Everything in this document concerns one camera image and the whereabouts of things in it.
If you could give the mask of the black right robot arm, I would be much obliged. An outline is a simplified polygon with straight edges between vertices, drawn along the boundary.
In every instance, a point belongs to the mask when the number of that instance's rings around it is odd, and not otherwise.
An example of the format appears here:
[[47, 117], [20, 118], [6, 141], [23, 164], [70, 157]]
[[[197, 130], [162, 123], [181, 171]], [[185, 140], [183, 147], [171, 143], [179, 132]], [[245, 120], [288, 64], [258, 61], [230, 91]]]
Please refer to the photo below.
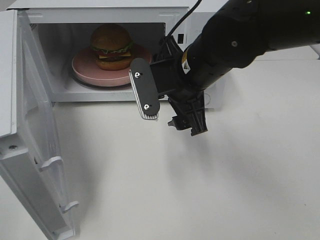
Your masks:
[[185, 51], [151, 70], [157, 94], [183, 102], [258, 56], [319, 41], [317, 0], [229, 0]]

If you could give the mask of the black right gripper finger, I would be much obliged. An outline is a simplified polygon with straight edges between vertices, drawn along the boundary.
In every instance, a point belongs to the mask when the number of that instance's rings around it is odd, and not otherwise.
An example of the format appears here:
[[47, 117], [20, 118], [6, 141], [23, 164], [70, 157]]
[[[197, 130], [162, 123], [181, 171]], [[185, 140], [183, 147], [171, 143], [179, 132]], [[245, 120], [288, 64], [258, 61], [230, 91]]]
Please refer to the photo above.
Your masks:
[[160, 49], [153, 57], [153, 64], [179, 64], [183, 51], [173, 36], [168, 36], [160, 41]]
[[205, 114], [205, 96], [201, 91], [187, 100], [175, 100], [168, 98], [170, 106], [176, 116], [167, 123], [169, 127], [175, 127], [178, 131], [191, 129], [191, 136], [196, 136], [208, 131]]

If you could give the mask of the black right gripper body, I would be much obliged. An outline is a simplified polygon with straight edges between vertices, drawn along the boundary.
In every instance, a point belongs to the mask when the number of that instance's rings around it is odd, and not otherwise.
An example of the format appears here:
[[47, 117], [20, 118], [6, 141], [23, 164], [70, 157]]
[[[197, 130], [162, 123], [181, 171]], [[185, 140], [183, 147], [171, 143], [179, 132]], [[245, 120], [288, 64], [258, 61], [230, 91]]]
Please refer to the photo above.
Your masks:
[[187, 49], [169, 54], [150, 65], [159, 96], [171, 100], [203, 99], [208, 77], [208, 61], [203, 52]]

